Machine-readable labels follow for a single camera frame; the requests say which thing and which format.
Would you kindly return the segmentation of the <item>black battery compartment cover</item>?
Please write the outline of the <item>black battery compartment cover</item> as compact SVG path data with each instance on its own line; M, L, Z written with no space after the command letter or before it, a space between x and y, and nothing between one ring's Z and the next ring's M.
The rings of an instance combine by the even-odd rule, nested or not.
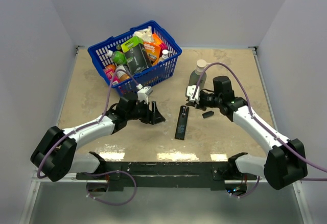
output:
M214 115L214 111L210 110L210 111L207 111L205 113L202 114L203 118L206 119L206 118L209 118L211 116Z

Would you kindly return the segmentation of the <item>black remote control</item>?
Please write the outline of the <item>black remote control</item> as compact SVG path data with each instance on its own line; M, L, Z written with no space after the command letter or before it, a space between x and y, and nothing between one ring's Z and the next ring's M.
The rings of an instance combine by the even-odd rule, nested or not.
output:
M178 140L184 140L185 137L185 132L186 132L186 125L188 121L188 115L189 115L189 107L188 107L188 114L185 117L182 117L182 110L183 107L186 105L182 105L180 107L180 111L178 114L178 120L177 120L177 126L176 126L176 131L175 131L175 139Z

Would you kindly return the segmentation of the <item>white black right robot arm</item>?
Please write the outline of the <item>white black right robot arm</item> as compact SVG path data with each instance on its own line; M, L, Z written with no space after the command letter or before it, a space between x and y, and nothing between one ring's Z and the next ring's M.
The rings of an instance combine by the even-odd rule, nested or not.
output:
M238 180L249 173L265 178L272 188L280 190L308 175L304 162L305 147L299 139L290 140L273 129L252 110L244 98L235 96L227 76L215 77L213 84L211 93L195 85L188 86L188 104L201 110L218 108L222 115L246 131L266 154L264 158L248 153L230 157L227 172L231 178Z

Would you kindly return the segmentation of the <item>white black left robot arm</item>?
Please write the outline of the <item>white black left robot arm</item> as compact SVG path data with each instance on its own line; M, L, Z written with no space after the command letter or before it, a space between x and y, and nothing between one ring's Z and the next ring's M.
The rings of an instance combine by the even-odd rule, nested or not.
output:
M77 155L76 151L86 144L123 129L130 120L139 120L155 125L165 121L156 102L139 100L137 94L126 93L118 103L112 105L105 115L80 125L60 129L49 128L32 153L30 161L39 173L56 182L68 173L88 173L94 179L101 179L106 173L104 159L91 152Z

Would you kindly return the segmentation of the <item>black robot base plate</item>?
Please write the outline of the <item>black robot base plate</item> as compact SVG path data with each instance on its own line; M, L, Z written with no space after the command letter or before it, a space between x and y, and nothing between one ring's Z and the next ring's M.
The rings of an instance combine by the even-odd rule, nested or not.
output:
M209 188L225 190L225 181L240 181L244 174L232 169L228 162L106 162L96 174L113 171L109 176L109 190L122 191L133 187L132 175L138 187L144 188Z

